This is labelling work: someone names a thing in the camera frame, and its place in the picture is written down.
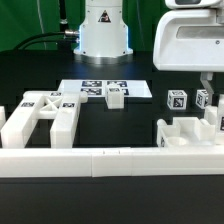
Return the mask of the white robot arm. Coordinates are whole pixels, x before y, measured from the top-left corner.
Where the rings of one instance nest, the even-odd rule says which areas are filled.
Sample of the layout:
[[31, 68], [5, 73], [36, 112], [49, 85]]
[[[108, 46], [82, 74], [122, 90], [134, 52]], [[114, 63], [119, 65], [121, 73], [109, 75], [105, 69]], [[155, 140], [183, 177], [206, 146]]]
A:
[[158, 70], [197, 71], [209, 96], [214, 72], [224, 72], [224, 0], [165, 0], [170, 9], [156, 29]]

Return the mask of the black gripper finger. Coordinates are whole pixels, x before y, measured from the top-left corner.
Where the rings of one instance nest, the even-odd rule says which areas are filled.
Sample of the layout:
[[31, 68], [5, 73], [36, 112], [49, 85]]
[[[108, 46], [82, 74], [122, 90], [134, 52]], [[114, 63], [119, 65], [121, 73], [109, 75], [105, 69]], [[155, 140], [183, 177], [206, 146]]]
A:
[[212, 96], [214, 94], [213, 88], [211, 86], [212, 79], [213, 79], [212, 72], [202, 72], [200, 75], [200, 81], [201, 81], [204, 89], [207, 91], [207, 93], [210, 96]]

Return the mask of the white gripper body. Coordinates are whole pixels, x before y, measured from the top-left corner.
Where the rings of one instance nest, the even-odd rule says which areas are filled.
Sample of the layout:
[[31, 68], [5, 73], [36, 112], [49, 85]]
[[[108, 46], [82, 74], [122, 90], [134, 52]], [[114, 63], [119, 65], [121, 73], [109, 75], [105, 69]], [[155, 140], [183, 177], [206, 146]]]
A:
[[215, 9], [172, 10], [160, 19], [153, 63], [166, 71], [224, 71], [224, 25]]

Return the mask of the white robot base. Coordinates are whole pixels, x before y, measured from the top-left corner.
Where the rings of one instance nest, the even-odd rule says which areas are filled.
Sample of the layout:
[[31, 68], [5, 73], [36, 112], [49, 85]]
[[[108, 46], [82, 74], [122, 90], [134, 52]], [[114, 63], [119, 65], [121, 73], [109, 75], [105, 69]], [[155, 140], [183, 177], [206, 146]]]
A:
[[79, 26], [75, 59], [91, 64], [117, 64], [132, 59], [123, 0], [85, 0], [85, 19]]

